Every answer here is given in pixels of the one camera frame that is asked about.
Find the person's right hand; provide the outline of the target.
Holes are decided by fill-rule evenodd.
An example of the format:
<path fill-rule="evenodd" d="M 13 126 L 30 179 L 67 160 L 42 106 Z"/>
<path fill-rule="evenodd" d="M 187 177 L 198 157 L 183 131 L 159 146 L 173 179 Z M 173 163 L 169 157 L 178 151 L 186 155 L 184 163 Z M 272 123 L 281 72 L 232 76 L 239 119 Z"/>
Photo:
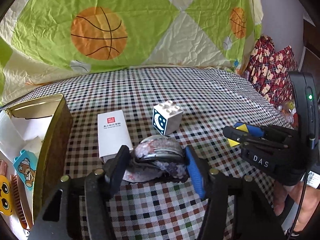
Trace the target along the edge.
<path fill-rule="evenodd" d="M 299 182 L 295 186 L 283 186 L 277 181 L 274 182 L 273 209 L 276 216 L 280 215 L 283 212 L 287 195 L 289 195 L 295 201 L 295 203 L 299 204 L 302 195 L 302 189 L 302 182 Z M 295 232 L 301 232 L 306 227 L 312 215 L 314 213 L 319 213 L 318 205 L 319 190 L 307 186 L 299 217 L 294 228 Z"/>

